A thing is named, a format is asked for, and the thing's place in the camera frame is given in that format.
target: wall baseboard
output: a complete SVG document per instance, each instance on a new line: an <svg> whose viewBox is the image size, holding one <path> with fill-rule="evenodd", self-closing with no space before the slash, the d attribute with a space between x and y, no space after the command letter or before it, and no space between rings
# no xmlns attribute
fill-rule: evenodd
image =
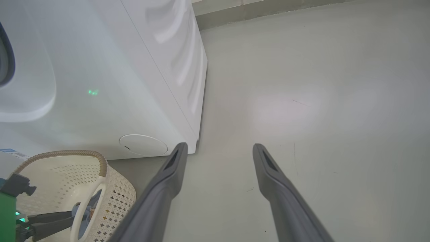
<svg viewBox="0 0 430 242"><path fill-rule="evenodd" d="M211 9L222 7L221 5L211 6L209 2L213 3L214 1L217 0L202 0L193 3L199 30L282 12L349 2L351 0L262 0L257 2L245 0L245 4L243 4L244 0L240 0L239 2L237 0L229 0L229 5L224 5L227 8L211 12Z"/></svg>

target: white washing machine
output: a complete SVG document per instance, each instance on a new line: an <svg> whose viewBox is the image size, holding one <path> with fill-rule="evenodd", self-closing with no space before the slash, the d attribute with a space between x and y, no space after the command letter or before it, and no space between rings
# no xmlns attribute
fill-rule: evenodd
<svg viewBox="0 0 430 242"><path fill-rule="evenodd" d="M0 0L0 150L194 153L207 58L189 0Z"/></svg>

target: washing machine door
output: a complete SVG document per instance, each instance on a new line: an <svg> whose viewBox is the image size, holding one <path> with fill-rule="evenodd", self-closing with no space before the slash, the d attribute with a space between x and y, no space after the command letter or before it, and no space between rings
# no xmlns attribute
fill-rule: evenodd
<svg viewBox="0 0 430 242"><path fill-rule="evenodd" d="M21 0L0 2L0 122L43 117L55 101L45 46Z"/></svg>

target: laundry basket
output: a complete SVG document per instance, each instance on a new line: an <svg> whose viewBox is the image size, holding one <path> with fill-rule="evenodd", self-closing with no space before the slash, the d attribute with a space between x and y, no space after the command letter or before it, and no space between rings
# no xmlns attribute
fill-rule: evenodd
<svg viewBox="0 0 430 242"><path fill-rule="evenodd" d="M30 179L37 189L33 195L17 197L17 210L25 215L70 211L80 202L68 229L51 235L46 242L105 242L136 201L131 183L111 168L98 152L63 150L31 157L14 173ZM91 197L101 189L100 198L85 233L79 227Z"/></svg>

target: gray floor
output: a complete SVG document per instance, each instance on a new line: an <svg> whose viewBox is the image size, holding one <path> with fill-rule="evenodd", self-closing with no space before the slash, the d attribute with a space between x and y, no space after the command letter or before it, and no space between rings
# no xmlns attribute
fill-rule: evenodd
<svg viewBox="0 0 430 242"><path fill-rule="evenodd" d="M358 1L202 31L200 143L164 241L277 241L254 143L335 241L430 241L429 13ZM163 160L109 163L141 193Z"/></svg>

